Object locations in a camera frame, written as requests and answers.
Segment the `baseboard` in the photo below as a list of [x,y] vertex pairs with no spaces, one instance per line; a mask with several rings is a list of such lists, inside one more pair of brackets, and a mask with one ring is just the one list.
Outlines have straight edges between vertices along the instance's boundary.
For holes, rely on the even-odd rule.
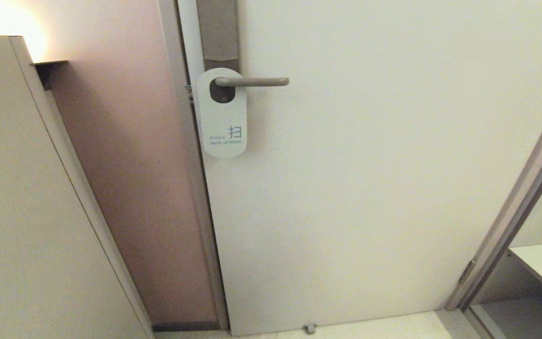
[[218,322],[168,323],[152,326],[154,332],[187,332],[221,330]]

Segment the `cabinet door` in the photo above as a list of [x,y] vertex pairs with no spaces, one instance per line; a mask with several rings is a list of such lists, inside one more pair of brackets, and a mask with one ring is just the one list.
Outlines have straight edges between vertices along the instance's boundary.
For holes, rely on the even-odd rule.
[[0,339],[144,339],[0,37]]

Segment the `door frame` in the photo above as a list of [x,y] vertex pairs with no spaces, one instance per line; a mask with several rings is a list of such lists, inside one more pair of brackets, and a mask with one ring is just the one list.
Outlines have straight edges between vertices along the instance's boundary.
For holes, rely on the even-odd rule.
[[[174,95],[177,99],[176,108],[183,127],[183,139],[185,140],[187,159],[189,161],[188,166],[191,169],[190,186],[194,204],[196,205],[196,214],[198,215],[198,224],[202,235],[202,245],[218,321],[218,324],[190,324],[197,325],[198,330],[228,330],[230,324],[223,291],[219,256],[217,255],[215,230],[213,229],[212,214],[208,201],[202,148],[200,147],[199,117],[192,106],[190,98],[190,84],[196,83],[198,79],[197,77],[194,79],[194,75],[204,72],[204,63],[201,65],[200,73],[198,73],[198,65],[194,64],[194,60],[198,59],[198,53],[202,56],[202,45],[199,39],[198,7],[195,0],[157,0],[157,3],[163,30],[164,48],[170,66],[170,77]],[[194,100],[193,104],[198,105],[197,100]]]
[[488,234],[474,255],[470,272],[446,303],[446,309],[465,310],[482,288],[542,194],[542,133]]

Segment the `door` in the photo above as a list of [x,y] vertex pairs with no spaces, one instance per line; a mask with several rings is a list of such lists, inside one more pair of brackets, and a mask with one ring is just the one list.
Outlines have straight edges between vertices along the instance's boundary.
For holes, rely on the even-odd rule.
[[0,338],[146,339],[37,109],[28,58],[0,37]]
[[542,2],[238,3],[241,74],[291,82],[203,156],[232,333],[443,307],[542,130]]

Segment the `chinese character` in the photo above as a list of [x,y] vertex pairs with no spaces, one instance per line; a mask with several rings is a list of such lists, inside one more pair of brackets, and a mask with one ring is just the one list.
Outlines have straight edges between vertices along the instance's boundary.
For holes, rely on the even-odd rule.
[[230,127],[230,139],[234,137],[241,138],[241,127]]

